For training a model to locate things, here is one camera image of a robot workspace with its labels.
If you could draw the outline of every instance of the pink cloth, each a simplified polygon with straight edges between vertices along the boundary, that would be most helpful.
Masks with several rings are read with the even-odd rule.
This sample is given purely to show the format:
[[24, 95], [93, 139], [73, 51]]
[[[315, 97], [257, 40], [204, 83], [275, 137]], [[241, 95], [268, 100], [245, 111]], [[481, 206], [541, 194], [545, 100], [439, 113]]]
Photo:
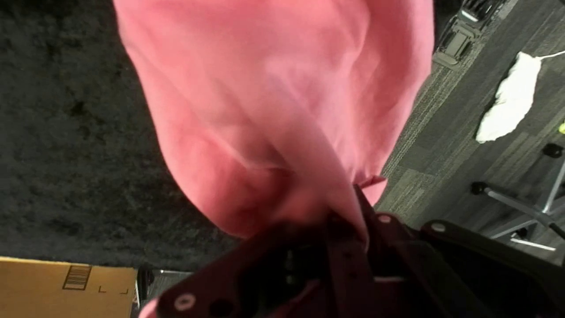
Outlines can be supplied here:
[[430, 0], [114, 0], [165, 164], [220, 229], [365, 226], [432, 53]]

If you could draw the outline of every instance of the chair leg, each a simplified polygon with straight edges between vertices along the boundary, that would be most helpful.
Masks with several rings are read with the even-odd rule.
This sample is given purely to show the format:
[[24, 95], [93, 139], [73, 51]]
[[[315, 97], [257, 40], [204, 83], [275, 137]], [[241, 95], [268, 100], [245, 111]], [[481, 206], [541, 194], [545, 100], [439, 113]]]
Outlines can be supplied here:
[[548, 190], [548, 196], [543, 203], [543, 208], [541, 208], [541, 213], [550, 213], [550, 206], [554, 203], [554, 197], [557, 196], [559, 189], [561, 189], [561, 183], [562, 183], [562, 178], [565, 178], [565, 160], [561, 164], [561, 169], [557, 173], [557, 178], [554, 180], [550, 190]]

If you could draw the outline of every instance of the floor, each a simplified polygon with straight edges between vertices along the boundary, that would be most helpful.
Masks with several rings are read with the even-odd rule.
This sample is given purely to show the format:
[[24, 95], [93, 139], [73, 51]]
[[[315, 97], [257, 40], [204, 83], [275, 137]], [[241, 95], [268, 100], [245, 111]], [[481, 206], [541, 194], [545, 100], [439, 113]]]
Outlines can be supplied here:
[[[163, 167], [109, 0], [0, 1], [0, 30], [0, 254], [190, 272], [232, 245]], [[513, 134], [478, 144], [472, 132], [509, 58], [565, 49], [562, 33], [559, 0], [518, 0], [467, 63], [435, 65], [377, 210], [485, 233], [511, 213], [471, 196], [469, 181], [538, 192], [554, 166], [536, 164], [539, 148], [562, 144], [565, 58], [543, 65], [534, 107]], [[562, 256], [550, 233], [536, 240], [559, 247], [538, 256]]]
[[[565, 58], [543, 61], [532, 109], [511, 134], [485, 144], [472, 136], [506, 75], [509, 58], [516, 51], [561, 51], [562, 33], [561, 1], [518, 0], [464, 65], [435, 65], [386, 164], [389, 185], [375, 208], [393, 212], [412, 226], [444, 219], [492, 233], [515, 213], [488, 197], [472, 196], [471, 181], [483, 180], [509, 194], [541, 199], [561, 160], [545, 159], [539, 150], [548, 141], [565, 144], [565, 136], [557, 134], [557, 125], [565, 121]], [[532, 240], [557, 250], [529, 252], [555, 263], [562, 259], [565, 242], [550, 231], [536, 231]]]

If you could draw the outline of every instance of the white cloth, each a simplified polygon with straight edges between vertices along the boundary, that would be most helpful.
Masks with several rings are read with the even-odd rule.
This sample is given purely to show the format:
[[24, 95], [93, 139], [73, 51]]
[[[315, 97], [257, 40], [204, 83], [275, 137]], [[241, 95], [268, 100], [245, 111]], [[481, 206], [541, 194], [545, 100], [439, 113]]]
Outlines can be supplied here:
[[545, 56], [531, 56], [522, 51], [516, 53], [516, 60], [508, 70], [508, 77], [504, 77], [497, 86], [494, 106], [479, 121], [474, 136], [478, 143], [494, 141], [509, 134], [516, 127], [532, 104], [536, 75], [541, 68], [541, 61], [562, 53], [565, 51]]

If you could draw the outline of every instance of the cardboard box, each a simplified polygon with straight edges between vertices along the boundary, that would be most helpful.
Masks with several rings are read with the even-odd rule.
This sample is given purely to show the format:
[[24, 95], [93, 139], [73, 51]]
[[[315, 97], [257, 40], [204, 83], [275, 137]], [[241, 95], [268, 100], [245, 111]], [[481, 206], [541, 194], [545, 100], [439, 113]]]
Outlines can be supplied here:
[[133, 268], [0, 259], [1, 318], [128, 318]]

